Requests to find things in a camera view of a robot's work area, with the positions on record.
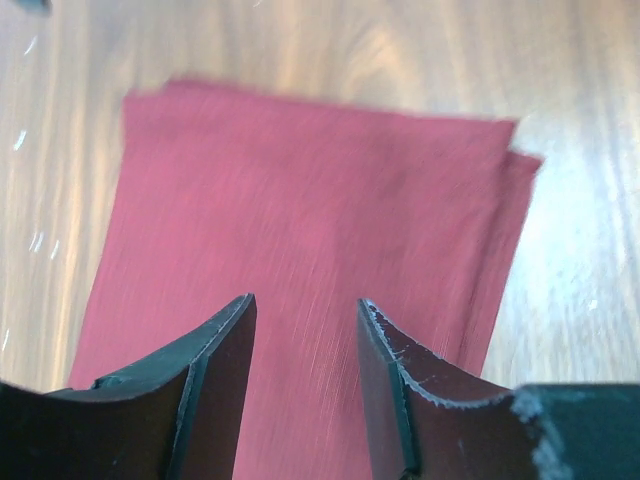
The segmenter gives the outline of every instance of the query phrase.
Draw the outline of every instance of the folded cloth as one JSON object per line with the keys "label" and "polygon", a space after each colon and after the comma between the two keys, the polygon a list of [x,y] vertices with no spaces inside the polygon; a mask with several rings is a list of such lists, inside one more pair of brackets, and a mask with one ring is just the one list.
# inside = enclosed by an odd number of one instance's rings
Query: folded cloth
{"label": "folded cloth", "polygon": [[369,480],[357,298],[480,372],[539,165],[507,150],[513,122],[197,81],[130,94],[124,120],[72,387],[254,292],[234,478]]}

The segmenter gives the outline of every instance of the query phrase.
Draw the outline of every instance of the wooden surface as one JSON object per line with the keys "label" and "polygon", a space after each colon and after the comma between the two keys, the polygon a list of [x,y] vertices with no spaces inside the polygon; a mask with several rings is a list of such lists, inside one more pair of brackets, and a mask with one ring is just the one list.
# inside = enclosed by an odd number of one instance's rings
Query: wooden surface
{"label": "wooden surface", "polygon": [[484,376],[640,376],[635,0],[0,0],[0,376],[68,374],[132,87],[185,73],[416,112],[522,119],[546,157]]}

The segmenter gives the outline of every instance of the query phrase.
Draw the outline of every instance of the fabric fold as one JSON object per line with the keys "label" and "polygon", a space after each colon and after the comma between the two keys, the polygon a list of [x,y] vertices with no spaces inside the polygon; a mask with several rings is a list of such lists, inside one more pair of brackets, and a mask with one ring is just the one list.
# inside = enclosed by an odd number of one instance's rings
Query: fabric fold
{"label": "fabric fold", "polygon": [[124,101],[125,153],[70,385],[251,291],[234,478],[369,479],[356,299],[479,373],[539,162],[515,123],[199,81]]}

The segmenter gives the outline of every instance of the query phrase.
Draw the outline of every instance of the white mark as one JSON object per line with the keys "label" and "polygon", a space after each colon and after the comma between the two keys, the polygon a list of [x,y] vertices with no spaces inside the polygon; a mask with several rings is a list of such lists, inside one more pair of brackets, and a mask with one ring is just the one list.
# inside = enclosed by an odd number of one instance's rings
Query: white mark
{"label": "white mark", "polygon": [[33,249],[33,246],[36,244],[36,238],[38,238],[38,232],[33,234],[33,238],[31,239],[31,245],[29,245],[29,251]]}
{"label": "white mark", "polygon": [[60,248],[60,240],[56,240],[56,246],[53,247],[53,251],[51,252],[51,260],[56,258],[56,255],[58,254],[58,248]]}
{"label": "white mark", "polygon": [[22,143],[24,142],[24,137],[27,136],[27,131],[26,130],[21,130],[20,131],[20,136],[18,137],[18,141],[16,143],[13,144],[13,150],[14,151],[18,151],[18,149],[22,146]]}
{"label": "white mark", "polygon": [[31,40],[31,43],[29,44],[29,46],[27,47],[27,49],[24,51],[25,55],[28,55],[29,52],[31,50],[33,50],[33,47],[36,46],[36,43],[38,42],[38,36],[36,35],[35,37],[33,37],[33,39]]}
{"label": "white mark", "polygon": [[40,250],[40,247],[42,246],[42,240],[44,240],[44,232],[40,232],[40,235],[38,236],[38,241],[36,242],[36,246],[33,247],[33,251],[35,253],[38,253],[38,251]]}

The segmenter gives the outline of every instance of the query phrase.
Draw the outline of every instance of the dark object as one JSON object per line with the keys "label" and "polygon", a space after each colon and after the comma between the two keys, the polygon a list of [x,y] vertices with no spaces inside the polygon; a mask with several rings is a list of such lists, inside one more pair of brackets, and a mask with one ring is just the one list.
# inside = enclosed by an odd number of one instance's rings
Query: dark object
{"label": "dark object", "polygon": [[253,295],[90,390],[0,384],[0,478],[231,479]]}
{"label": "dark object", "polygon": [[28,12],[48,15],[51,13],[51,2],[49,0],[14,0]]}
{"label": "dark object", "polygon": [[467,374],[358,306],[374,480],[637,478],[640,387],[534,385]]}

